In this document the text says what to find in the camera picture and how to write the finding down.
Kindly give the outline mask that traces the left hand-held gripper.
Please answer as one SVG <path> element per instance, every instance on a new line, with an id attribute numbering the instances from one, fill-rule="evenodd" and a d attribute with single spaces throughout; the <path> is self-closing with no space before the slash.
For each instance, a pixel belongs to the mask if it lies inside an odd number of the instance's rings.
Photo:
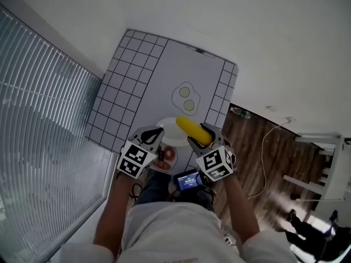
<path id="1" fill-rule="evenodd" d="M 138 179 L 157 158 L 164 133 L 164 129 L 157 126 L 138 128 L 122 147 L 117 169 Z"/>

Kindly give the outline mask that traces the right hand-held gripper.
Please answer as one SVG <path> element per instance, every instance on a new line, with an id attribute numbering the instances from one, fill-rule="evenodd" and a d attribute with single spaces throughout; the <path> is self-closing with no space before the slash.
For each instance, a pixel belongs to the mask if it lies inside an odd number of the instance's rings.
<path id="1" fill-rule="evenodd" d="M 229 142 L 223 140 L 222 130 L 209 123 L 201 123 L 200 126 L 209 133 L 211 142 L 199 143 L 190 136 L 187 141 L 197 156 L 196 163 L 201 171 L 213 182 L 236 175 L 236 156 Z"/>

